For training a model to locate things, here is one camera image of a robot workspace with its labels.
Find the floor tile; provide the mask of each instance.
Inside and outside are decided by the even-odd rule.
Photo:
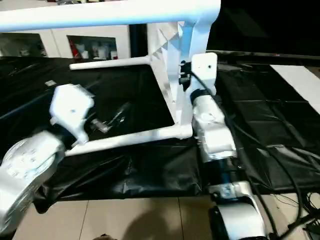
[[[297,196],[294,193],[282,194],[282,195],[264,195],[263,199],[268,206],[271,215],[273,216],[276,228],[279,234],[284,233],[288,229],[288,224],[292,223],[296,216],[298,206],[290,199],[297,201]],[[256,198],[258,206],[264,222],[267,226],[269,232],[271,231],[271,226],[266,213],[264,212],[260,202]],[[302,227],[298,227],[291,235],[289,235],[287,240],[308,240],[305,231]]]
[[[57,202],[45,214],[34,205],[19,226],[14,240],[79,240],[88,201]]]
[[[307,67],[307,69],[320,79],[320,67]]]
[[[80,240],[182,240],[177,198],[89,201]]]
[[[208,211],[209,196],[179,197],[184,240],[212,240]]]

